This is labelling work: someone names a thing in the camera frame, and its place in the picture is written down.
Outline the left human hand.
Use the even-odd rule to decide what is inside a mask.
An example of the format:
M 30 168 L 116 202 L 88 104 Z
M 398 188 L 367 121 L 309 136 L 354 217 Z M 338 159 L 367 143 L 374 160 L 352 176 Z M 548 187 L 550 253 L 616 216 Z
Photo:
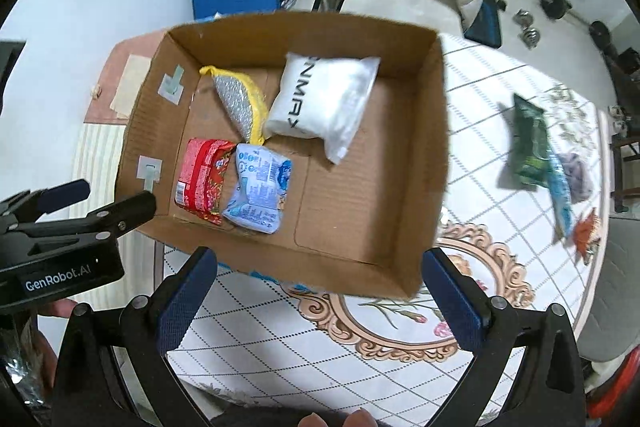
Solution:
M 53 303 L 46 303 L 38 309 L 38 314 L 43 317 L 59 317 L 60 319 L 68 319 L 72 316 L 74 309 L 78 306 L 73 299 L 60 299 Z

